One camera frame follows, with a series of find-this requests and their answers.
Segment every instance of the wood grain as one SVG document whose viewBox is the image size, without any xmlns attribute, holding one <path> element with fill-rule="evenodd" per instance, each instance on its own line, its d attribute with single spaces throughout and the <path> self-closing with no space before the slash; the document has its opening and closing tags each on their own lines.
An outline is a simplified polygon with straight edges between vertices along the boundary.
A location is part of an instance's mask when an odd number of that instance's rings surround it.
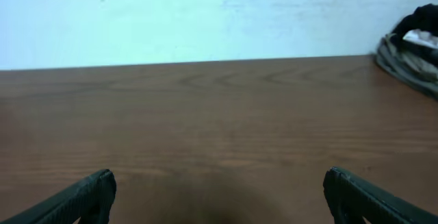
<svg viewBox="0 0 438 224">
<path fill-rule="evenodd" d="M 332 223 L 343 166 L 438 214 L 438 106 L 371 56 L 0 73 L 0 219 L 98 169 L 111 223 Z"/>
</svg>

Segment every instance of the light blue wall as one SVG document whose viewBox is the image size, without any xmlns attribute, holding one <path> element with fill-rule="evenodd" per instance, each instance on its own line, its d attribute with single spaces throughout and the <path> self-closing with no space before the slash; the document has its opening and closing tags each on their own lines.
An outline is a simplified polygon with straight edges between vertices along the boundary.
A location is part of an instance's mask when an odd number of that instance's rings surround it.
<svg viewBox="0 0 438 224">
<path fill-rule="evenodd" d="M 438 0 L 0 0 L 0 69 L 371 52 Z"/>
</svg>

